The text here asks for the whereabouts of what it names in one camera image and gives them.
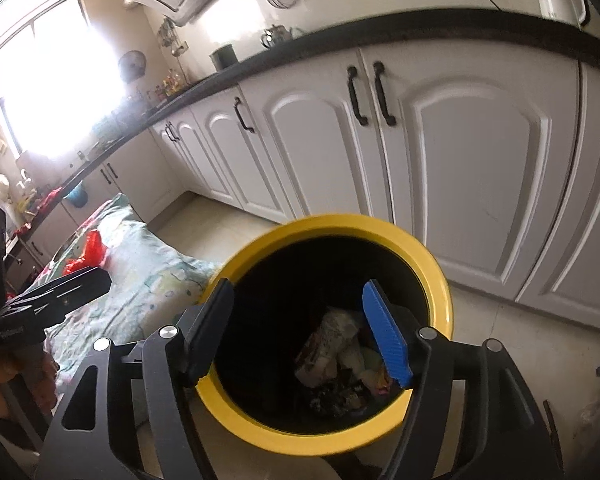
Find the hand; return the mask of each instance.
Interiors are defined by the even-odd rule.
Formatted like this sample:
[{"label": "hand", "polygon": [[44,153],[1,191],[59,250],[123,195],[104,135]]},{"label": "hand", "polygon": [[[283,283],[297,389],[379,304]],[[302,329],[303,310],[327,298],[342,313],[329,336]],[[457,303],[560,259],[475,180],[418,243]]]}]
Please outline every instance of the hand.
[{"label": "hand", "polygon": [[[31,394],[37,406],[43,411],[49,411],[56,406],[56,376],[58,375],[58,364],[45,352],[42,361],[44,378],[31,389]],[[20,364],[12,356],[0,357],[0,384],[11,381],[22,369]],[[10,418],[9,407],[0,393],[0,418]]]}]

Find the blue gripper pad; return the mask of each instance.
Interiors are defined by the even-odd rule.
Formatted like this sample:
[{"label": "blue gripper pad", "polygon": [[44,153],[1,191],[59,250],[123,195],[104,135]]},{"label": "blue gripper pad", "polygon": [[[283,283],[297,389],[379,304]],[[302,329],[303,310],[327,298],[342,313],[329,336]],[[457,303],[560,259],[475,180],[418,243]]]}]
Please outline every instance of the blue gripper pad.
[{"label": "blue gripper pad", "polygon": [[389,375],[401,388],[411,384],[413,372],[409,368],[409,348],[389,313],[384,294],[373,282],[362,289],[362,307],[369,322]]}]

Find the light blue floral cloth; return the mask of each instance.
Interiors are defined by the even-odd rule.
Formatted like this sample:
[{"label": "light blue floral cloth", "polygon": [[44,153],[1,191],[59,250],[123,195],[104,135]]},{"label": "light blue floral cloth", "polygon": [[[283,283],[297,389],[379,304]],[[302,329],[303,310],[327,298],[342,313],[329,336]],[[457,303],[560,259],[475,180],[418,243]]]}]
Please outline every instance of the light blue floral cloth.
[{"label": "light blue floral cloth", "polygon": [[218,269],[218,264],[180,254],[155,237],[119,194],[78,228],[32,287],[61,276],[67,261],[82,254],[87,232],[94,229],[108,247],[103,267],[111,276],[111,289],[46,330],[45,349],[60,365],[58,393],[96,339],[105,336],[124,344],[147,338],[196,303]]}]

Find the yellow trash can rim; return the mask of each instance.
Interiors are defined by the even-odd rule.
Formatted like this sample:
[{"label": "yellow trash can rim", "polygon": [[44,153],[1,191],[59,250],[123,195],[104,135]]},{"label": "yellow trash can rim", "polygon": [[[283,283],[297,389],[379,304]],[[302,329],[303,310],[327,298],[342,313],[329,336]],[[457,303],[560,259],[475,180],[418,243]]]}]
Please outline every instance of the yellow trash can rim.
[{"label": "yellow trash can rim", "polygon": [[[369,216],[311,216],[273,229],[234,254],[212,278],[201,301],[206,300],[220,278],[227,278],[235,284],[255,264],[276,251],[296,242],[322,236],[361,238],[379,244],[403,259],[420,280],[427,298],[429,324],[451,339],[451,295],[437,261],[407,232]],[[411,399],[411,391],[405,391],[384,410],[356,426],[333,433],[307,435],[270,428],[244,413],[225,392],[213,365],[196,388],[209,412],[231,433],[262,449],[296,456],[324,456],[365,446],[402,423]]]}]

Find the trash can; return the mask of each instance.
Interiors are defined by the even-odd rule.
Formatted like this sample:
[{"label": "trash can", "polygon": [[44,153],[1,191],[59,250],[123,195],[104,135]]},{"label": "trash can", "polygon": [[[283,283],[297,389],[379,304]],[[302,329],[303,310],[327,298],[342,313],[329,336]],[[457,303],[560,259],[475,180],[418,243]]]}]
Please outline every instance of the trash can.
[{"label": "trash can", "polygon": [[276,453],[325,456],[365,446],[402,423],[411,397],[397,386],[360,420],[298,408],[294,359],[328,308],[362,310],[378,280],[389,301],[446,337],[453,311],[446,279],[414,237],[382,220],[324,215],[279,226],[236,253],[211,280],[235,285],[235,304],[209,374],[197,390],[241,439]]}]

